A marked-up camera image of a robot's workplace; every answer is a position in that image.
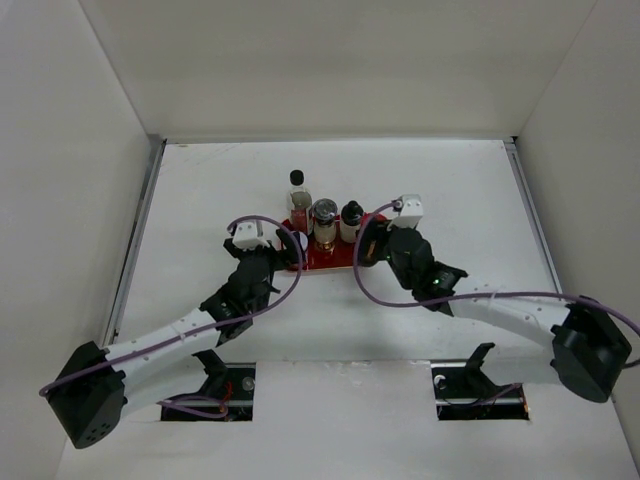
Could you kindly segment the sauce bottle red cap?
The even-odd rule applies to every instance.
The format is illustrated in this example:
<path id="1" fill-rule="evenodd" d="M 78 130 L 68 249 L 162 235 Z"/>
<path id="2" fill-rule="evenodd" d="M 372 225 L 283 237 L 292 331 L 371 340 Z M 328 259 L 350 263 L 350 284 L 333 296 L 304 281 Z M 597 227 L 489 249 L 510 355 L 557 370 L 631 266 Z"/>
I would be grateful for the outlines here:
<path id="1" fill-rule="evenodd" d="M 378 241 L 376 238 L 368 239 L 364 246 L 361 265 L 364 267 L 372 267 L 378 261 Z"/>

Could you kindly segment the salt jar black knob lid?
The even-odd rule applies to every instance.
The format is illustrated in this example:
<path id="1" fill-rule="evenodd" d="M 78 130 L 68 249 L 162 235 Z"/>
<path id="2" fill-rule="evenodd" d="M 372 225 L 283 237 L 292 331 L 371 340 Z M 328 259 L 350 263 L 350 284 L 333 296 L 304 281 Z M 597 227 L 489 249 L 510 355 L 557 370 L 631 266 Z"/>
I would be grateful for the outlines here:
<path id="1" fill-rule="evenodd" d="M 349 244 L 356 242 L 363 215 L 363 208 L 355 200 L 351 200 L 343 206 L 339 226 L 340 238 L 343 242 Z"/>

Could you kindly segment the salt grinder jar grey lid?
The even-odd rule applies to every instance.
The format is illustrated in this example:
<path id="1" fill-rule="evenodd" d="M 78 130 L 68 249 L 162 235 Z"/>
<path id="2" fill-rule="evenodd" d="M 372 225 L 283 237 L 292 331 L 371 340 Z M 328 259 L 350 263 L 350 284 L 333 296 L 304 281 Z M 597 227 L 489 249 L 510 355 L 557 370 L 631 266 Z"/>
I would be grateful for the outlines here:
<path id="1" fill-rule="evenodd" d="M 322 252 L 331 252 L 335 247 L 338 206 L 329 198 L 318 199 L 312 207 L 313 235 L 316 247 Z"/>

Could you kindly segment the soy sauce bottle black cap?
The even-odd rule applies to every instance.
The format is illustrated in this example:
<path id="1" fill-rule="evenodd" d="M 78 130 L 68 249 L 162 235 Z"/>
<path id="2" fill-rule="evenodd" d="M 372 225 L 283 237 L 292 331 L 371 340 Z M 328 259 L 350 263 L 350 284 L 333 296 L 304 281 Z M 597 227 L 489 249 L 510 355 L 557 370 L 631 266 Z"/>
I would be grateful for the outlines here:
<path id="1" fill-rule="evenodd" d="M 292 170 L 289 174 L 290 189 L 287 193 L 289 222 L 294 230 L 309 236 L 313 231 L 313 200 L 305 184 L 302 170 Z"/>

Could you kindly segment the small jar white lid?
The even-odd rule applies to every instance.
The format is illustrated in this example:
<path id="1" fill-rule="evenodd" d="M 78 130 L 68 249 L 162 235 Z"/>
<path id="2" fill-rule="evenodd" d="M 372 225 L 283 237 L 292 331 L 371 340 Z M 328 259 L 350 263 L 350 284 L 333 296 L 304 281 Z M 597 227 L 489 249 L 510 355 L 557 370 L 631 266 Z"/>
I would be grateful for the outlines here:
<path id="1" fill-rule="evenodd" d="M 294 232 L 294 236 L 295 236 L 296 241 L 298 242 L 298 244 L 299 244 L 299 246 L 301 248 L 301 251 L 303 253 L 306 253 L 308 251 L 308 248 L 309 248 L 309 239 L 308 239 L 308 237 L 304 233 L 299 232 L 299 231 L 295 231 Z"/>

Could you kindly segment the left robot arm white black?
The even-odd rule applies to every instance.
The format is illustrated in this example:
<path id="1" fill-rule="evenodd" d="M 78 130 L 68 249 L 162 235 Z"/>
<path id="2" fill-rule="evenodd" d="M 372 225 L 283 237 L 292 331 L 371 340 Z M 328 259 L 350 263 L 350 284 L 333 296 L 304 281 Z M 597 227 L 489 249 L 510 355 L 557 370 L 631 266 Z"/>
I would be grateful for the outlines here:
<path id="1" fill-rule="evenodd" d="M 276 272 L 300 270 L 298 234 L 278 225 L 280 246 L 262 232 L 263 218 L 232 225 L 224 247 L 238 264 L 226 282 L 187 315 L 128 342 L 77 347 L 56 379 L 40 391 L 71 444 L 86 449 L 120 420 L 151 404 L 181 410 L 193 397 L 221 393 L 227 366 L 216 348 L 248 330 L 256 317 L 291 295 L 274 287 Z"/>

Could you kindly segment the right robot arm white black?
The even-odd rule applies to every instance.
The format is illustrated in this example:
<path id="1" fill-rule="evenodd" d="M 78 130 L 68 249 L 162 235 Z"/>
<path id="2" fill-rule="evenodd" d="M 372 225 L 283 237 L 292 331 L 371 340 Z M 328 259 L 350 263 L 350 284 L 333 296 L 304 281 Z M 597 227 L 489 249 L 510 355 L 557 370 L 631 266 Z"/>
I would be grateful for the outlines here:
<path id="1" fill-rule="evenodd" d="M 361 222 L 353 268 L 379 262 L 386 262 L 411 293 L 409 307 L 482 322 L 541 347 L 538 357 L 518 355 L 496 367 L 484 361 L 493 343 L 480 344 L 463 373 L 466 388 L 475 395 L 487 395 L 499 383 L 551 383 L 604 403 L 621 373 L 639 364 L 618 326 L 633 323 L 614 309 L 582 295 L 510 292 L 477 282 L 465 270 L 438 261 L 416 228 L 369 214 Z"/>

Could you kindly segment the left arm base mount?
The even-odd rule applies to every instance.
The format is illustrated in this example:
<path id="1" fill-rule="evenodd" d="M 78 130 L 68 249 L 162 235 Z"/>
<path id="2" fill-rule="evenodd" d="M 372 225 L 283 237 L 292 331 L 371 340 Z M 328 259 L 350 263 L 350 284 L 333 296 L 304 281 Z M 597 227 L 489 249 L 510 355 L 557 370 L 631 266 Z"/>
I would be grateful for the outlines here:
<path id="1" fill-rule="evenodd" d="M 162 405 L 161 422 L 250 422 L 253 420 L 256 391 L 255 363 L 223 363 L 213 351 L 196 354 L 205 365 L 207 378 L 193 393 Z"/>

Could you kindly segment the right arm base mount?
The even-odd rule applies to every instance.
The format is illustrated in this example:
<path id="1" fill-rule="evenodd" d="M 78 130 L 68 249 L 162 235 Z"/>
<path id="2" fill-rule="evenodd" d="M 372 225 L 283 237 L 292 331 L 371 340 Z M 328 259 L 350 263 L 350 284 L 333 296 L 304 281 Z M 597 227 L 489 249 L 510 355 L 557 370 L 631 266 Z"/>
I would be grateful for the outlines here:
<path id="1" fill-rule="evenodd" d="M 528 421 L 523 386 L 498 385 L 482 371 L 494 343 L 480 344 L 466 360 L 430 364 L 436 416 L 440 421 Z"/>

